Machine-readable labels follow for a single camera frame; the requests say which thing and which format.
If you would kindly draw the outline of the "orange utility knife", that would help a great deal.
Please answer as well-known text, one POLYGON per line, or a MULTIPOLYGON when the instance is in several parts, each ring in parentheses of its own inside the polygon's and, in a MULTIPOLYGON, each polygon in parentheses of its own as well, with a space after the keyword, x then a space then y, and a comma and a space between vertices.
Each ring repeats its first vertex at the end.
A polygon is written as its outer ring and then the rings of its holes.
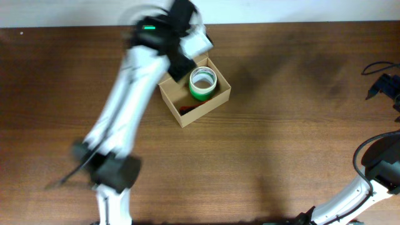
POLYGON ((199 104, 195 104, 195 105, 192 105, 192 106, 181 106, 179 108, 179 113, 180 113, 181 116, 183 116, 183 115, 189 113, 190 111, 198 108, 199 106, 202 106, 203 104, 206 104, 207 102, 208 102, 208 100, 200 102, 199 104))

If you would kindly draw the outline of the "white masking tape roll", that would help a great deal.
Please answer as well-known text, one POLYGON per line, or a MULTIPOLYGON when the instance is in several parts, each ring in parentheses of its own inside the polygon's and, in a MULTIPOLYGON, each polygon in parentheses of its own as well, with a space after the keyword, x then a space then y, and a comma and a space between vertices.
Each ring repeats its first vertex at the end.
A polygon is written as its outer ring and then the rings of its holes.
POLYGON ((189 83, 195 84, 199 88, 208 88, 209 86, 216 85, 218 77, 216 73, 206 66, 197 67, 192 71, 189 77, 189 83))

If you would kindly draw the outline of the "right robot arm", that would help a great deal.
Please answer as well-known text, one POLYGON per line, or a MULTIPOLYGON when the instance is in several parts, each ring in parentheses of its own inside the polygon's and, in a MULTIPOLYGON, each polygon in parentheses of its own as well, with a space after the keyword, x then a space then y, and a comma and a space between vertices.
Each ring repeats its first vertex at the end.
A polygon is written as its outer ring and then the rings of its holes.
POLYGON ((399 131, 373 136, 352 157, 357 176, 339 194, 279 224, 356 224, 372 205, 399 194, 399 131))

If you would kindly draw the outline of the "green tape roll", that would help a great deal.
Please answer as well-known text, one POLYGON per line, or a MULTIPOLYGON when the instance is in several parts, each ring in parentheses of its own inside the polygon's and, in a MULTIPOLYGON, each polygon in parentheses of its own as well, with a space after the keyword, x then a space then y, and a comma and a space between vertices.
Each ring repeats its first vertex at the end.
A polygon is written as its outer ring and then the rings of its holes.
POLYGON ((209 86, 207 88, 197 87, 195 84, 189 84, 189 90, 191 95, 198 101, 207 101, 212 98, 216 85, 209 86))

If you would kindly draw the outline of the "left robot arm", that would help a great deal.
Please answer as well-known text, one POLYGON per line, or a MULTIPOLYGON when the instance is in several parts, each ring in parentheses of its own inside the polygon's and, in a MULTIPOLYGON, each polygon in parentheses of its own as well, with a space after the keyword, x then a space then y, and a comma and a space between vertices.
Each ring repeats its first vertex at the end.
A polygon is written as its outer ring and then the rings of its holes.
POLYGON ((102 113, 87 136, 72 145, 89 173, 99 209, 98 224, 132 224, 131 188, 142 162, 131 155, 136 131, 160 79, 170 73, 182 79, 195 67, 194 58, 212 48, 191 1, 174 1, 164 14, 139 20, 122 59, 117 80, 102 113))

